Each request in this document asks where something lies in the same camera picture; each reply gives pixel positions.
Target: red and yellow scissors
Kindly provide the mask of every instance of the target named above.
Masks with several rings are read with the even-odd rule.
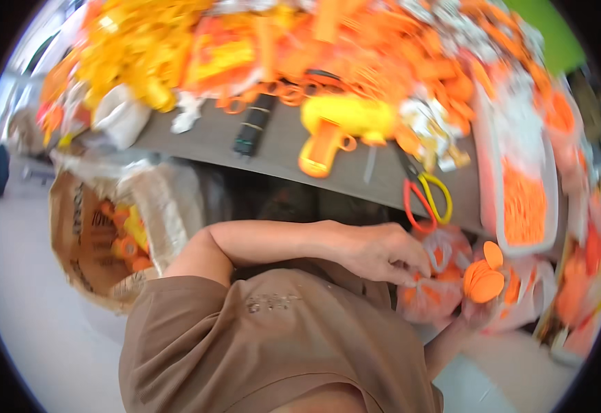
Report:
[[[413,227],[415,227],[418,231],[423,233],[429,233],[435,230],[439,223],[446,224],[452,218],[452,196],[450,195],[450,191],[447,190],[445,184],[440,181],[437,177],[427,173],[420,172],[417,168],[412,164],[411,160],[408,158],[408,155],[404,152],[404,150],[397,144],[397,142],[391,142],[393,145],[397,156],[399,157],[399,161],[401,163],[401,167],[404,169],[404,173],[406,174],[406,178],[404,179],[404,209],[406,210],[406,216],[408,220],[411,221]],[[423,195],[422,191],[417,187],[416,182],[419,182],[424,188],[424,192],[426,194]],[[433,184],[437,186],[445,196],[445,214],[440,215],[438,210],[436,209],[436,203],[433,200],[433,195],[431,194],[431,189],[429,188],[429,184]],[[417,195],[425,209],[427,210],[428,217],[431,220],[430,225],[420,225],[412,216],[411,211],[411,191]]]

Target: floor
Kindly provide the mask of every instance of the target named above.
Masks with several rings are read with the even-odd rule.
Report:
[[[85,302],[49,246],[47,188],[14,176],[0,200],[0,337],[50,412],[121,412],[125,318]],[[425,341],[435,329],[422,327]],[[575,371],[525,333],[474,340],[435,381],[445,412],[548,412]]]

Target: clear plastic bag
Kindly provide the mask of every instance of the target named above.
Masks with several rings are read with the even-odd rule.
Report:
[[[474,256],[483,259],[481,246],[475,247]],[[504,275],[503,302],[484,332],[510,331],[535,321],[557,293],[552,265],[535,256],[505,258],[500,272]]]
[[[446,225],[431,234],[413,234],[422,241],[431,262],[431,278],[417,275],[415,285],[397,288],[397,312],[410,321],[428,323],[452,314],[463,299],[463,271],[472,250],[457,227]]]

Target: pile of plastic toys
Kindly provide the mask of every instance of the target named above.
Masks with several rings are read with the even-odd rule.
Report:
[[[353,149],[344,145],[353,136],[371,146],[395,139],[431,173],[470,162],[455,142],[471,132],[478,85],[494,100],[504,79],[529,79],[539,122],[568,132],[572,114],[558,104],[564,99],[542,62],[541,34],[493,0],[93,0],[41,100],[50,127],[70,73],[86,88],[92,115],[108,92],[127,85],[152,109],[179,106],[187,126],[174,130],[183,131],[206,98],[236,114],[273,95],[302,105],[305,127],[326,138],[305,145],[305,173],[327,176],[335,153]],[[540,182],[505,171],[504,184],[524,202],[543,192]],[[511,198],[509,221],[520,217],[509,229],[514,242],[541,239],[543,230],[527,232],[523,220],[541,221],[544,207],[527,214]]]

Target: person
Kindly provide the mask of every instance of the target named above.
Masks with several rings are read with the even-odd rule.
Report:
[[[422,347],[387,285],[416,272],[430,274],[422,245],[393,223],[205,227],[133,305],[126,411],[439,412],[431,381],[491,311],[464,306]]]

